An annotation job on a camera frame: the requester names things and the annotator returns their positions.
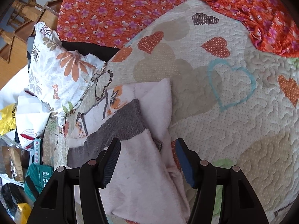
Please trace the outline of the pale pink knit sweater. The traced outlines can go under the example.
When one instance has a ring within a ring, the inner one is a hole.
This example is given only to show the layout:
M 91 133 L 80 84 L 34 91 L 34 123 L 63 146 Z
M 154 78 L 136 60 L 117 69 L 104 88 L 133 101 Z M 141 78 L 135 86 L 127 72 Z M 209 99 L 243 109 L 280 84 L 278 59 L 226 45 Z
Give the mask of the pale pink knit sweater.
M 135 223 L 187 222 L 190 208 L 168 132 L 171 113 L 165 78 L 111 88 L 80 114 L 67 142 L 69 167 L 96 158 L 114 138 L 121 142 L 112 179 L 100 191 L 106 214 Z

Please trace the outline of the teal printed bag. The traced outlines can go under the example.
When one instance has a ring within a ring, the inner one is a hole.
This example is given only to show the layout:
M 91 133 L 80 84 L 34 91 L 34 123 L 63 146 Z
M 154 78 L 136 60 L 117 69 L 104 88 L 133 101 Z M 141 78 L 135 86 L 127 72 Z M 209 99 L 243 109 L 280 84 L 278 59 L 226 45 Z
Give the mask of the teal printed bag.
M 25 176 L 24 192 L 32 202 L 38 199 L 53 172 L 54 169 L 52 166 L 30 164 Z

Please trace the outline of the dotted blue paper strip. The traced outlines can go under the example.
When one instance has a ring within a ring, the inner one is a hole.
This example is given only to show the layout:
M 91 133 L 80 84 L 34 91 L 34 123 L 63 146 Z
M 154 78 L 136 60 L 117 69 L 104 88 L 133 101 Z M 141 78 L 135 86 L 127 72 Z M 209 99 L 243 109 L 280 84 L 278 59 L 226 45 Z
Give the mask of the dotted blue paper strip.
M 33 156 L 33 163 L 34 164 L 41 164 L 41 149 L 42 139 L 35 138 L 33 142 L 33 149 L 34 149 L 34 156 Z

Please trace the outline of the brown cardboard box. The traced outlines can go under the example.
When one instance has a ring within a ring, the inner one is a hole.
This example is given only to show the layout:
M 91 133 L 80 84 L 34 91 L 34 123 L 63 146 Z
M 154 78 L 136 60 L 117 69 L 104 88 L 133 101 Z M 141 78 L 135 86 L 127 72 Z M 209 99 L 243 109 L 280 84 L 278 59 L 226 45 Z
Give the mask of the brown cardboard box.
M 4 167 L 9 178 L 24 182 L 24 174 L 21 163 L 21 150 L 13 147 L 2 147 Z

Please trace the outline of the white plastic package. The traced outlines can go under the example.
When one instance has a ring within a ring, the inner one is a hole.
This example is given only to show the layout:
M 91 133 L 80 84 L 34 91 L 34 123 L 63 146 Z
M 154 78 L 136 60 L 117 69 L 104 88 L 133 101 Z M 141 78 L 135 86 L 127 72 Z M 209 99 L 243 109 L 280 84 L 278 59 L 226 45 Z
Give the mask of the white plastic package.
M 22 91 L 18 96 L 16 110 L 16 131 L 22 148 L 27 147 L 35 138 L 44 135 L 50 117 L 48 106 L 37 96 Z

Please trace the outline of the yellow plastic bag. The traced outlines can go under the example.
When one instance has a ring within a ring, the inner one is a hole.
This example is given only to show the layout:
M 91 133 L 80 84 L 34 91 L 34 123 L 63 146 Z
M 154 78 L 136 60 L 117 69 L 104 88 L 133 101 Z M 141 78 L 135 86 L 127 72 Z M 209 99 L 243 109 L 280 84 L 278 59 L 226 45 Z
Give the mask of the yellow plastic bag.
M 17 103 L 12 103 L 1 110 L 0 134 L 4 134 L 16 129 Z

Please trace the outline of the heart patterned quilted bedspread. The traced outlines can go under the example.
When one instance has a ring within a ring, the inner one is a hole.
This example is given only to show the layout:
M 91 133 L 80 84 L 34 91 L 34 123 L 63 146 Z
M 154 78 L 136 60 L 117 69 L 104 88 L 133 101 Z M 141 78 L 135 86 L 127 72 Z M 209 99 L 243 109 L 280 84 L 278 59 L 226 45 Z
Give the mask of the heart patterned quilted bedspread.
M 175 151 L 182 138 L 202 160 L 240 167 L 268 223 L 281 223 L 298 198 L 298 69 L 257 50 L 241 22 L 201 0 L 188 0 L 156 19 L 121 49 L 110 49 L 102 72 L 79 107 L 59 127 L 51 116 L 43 163 L 71 169 L 68 139 L 81 113 L 116 86 L 169 79 L 168 132 L 190 208 L 197 191 L 186 181 Z

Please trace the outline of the white floral pillow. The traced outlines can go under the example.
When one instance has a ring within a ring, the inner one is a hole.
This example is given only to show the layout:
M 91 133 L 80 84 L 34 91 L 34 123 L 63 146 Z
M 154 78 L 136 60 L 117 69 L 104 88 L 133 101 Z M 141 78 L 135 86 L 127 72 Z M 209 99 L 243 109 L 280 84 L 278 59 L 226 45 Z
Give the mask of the white floral pillow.
M 36 23 L 34 30 L 28 89 L 48 106 L 59 127 L 63 127 L 65 118 L 79 107 L 105 62 L 92 54 L 68 51 L 57 32 L 45 22 Z

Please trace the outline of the wooden chair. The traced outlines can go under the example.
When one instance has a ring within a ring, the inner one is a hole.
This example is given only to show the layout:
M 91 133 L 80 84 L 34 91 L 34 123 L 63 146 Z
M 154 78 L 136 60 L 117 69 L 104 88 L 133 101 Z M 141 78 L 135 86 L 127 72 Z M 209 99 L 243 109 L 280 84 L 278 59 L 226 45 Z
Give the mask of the wooden chair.
M 62 0 L 1 0 L 1 88 L 27 64 L 27 38 L 36 22 L 57 27 Z

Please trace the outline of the red floral bed sheet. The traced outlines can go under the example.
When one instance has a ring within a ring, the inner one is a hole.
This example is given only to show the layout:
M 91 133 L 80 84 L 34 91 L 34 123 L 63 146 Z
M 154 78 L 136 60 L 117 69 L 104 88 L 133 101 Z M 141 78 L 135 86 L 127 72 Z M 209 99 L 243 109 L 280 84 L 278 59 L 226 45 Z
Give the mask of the red floral bed sheet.
M 63 0 L 57 30 L 62 41 L 121 48 L 161 15 L 187 0 Z M 279 0 L 202 0 L 240 21 L 253 45 L 298 56 L 298 27 Z

